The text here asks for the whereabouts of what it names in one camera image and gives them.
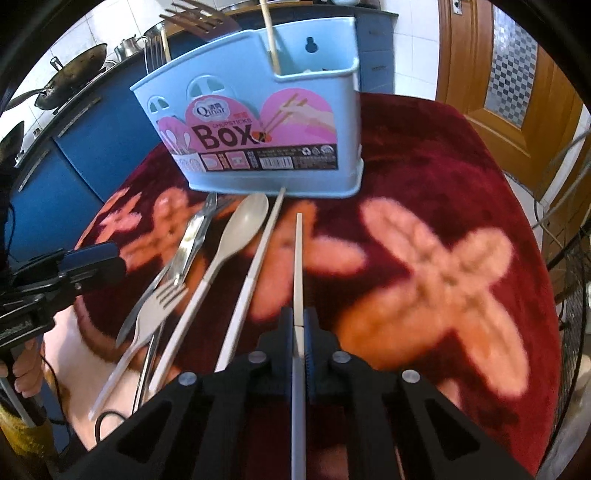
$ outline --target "spoon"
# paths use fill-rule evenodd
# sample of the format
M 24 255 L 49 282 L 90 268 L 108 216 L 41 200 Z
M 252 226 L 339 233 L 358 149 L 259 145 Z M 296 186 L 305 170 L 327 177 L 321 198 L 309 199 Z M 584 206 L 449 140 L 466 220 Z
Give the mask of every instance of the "spoon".
M 148 389 L 148 398 L 153 397 L 162 387 L 168 370 L 173 364 L 174 357 L 177 355 L 191 322 L 203 303 L 203 299 L 209 291 L 209 287 L 213 283 L 217 272 L 226 260 L 236 255 L 250 243 L 265 221 L 268 209 L 269 200 L 267 196 L 264 193 L 253 193 L 246 197 L 232 214 L 230 221 L 223 231 L 217 253 L 213 257 L 212 263 L 209 265 L 197 290 L 195 290 L 187 308 L 178 321 L 172 337 L 166 344 L 160 362 L 158 362 L 158 367 L 156 367 L 156 371 L 152 376 Z

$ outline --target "metal kettle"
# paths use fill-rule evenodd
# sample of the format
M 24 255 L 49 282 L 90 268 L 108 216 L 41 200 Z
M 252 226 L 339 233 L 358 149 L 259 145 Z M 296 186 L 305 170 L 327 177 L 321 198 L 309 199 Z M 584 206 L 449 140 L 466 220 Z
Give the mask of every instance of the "metal kettle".
M 115 54 L 119 61 L 123 61 L 128 59 L 129 57 L 135 55 L 142 51 L 142 47 L 138 45 L 138 40 L 145 40 L 145 37 L 135 38 L 135 35 L 127 40 L 123 40 L 119 45 L 115 47 Z

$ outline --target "table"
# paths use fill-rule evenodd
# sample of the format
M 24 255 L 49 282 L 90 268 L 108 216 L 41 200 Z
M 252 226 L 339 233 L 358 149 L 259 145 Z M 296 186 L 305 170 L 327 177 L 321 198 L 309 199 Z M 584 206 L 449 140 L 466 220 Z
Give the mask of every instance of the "table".
M 238 352 L 254 348 L 291 298 L 294 225 L 304 213 L 304 269 L 321 327 L 375 368 L 412 367 L 437 385 L 531 473 L 547 446 L 560 369 L 547 271 L 534 235 L 484 144 L 455 109 L 401 96 L 361 94 L 360 192 L 343 200 L 286 199 L 252 300 Z M 46 355 L 64 408 L 87 447 L 86 418 L 126 345 L 125 316 L 176 250 L 205 194 L 187 183 L 163 145 L 105 204 L 79 245 L 114 241 L 123 282 L 79 297 L 56 316 Z M 235 205 L 212 223 L 187 284 L 194 290 Z M 230 260 L 203 303 L 170 378 L 213 371 L 256 240 Z M 167 322 L 170 335 L 188 298 Z M 144 352 L 106 408 L 129 414 Z M 252 413 L 248 478 L 287 478 L 281 412 Z M 343 428 L 312 410 L 309 478 L 344 478 Z M 118 420 L 103 424 L 107 434 Z

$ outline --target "checkered glass panel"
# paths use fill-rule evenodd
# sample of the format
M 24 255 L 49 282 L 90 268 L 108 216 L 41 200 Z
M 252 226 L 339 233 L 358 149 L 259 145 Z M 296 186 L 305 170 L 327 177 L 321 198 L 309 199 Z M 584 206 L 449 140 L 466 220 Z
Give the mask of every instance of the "checkered glass panel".
M 521 128 L 534 85 L 538 44 L 497 7 L 494 17 L 491 79 L 484 106 Z

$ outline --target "screw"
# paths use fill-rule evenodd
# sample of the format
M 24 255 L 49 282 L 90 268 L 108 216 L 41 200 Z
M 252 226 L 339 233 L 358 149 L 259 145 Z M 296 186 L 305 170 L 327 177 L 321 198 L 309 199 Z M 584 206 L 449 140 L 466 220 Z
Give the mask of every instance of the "screw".
M 333 360 L 338 364 L 345 364 L 351 360 L 351 356 L 347 352 L 339 350 L 338 352 L 333 353 Z
M 267 360 L 267 355 L 265 352 L 261 352 L 260 350 L 255 350 L 254 352 L 250 352 L 248 354 L 248 361 L 252 364 L 261 364 L 265 360 Z
M 407 383 L 417 383 L 421 380 L 421 375 L 415 370 L 405 370 L 402 372 L 402 379 Z
M 184 387 L 193 385 L 196 381 L 197 375 L 195 375 L 193 372 L 185 372 L 178 376 L 178 383 L 180 383 Z

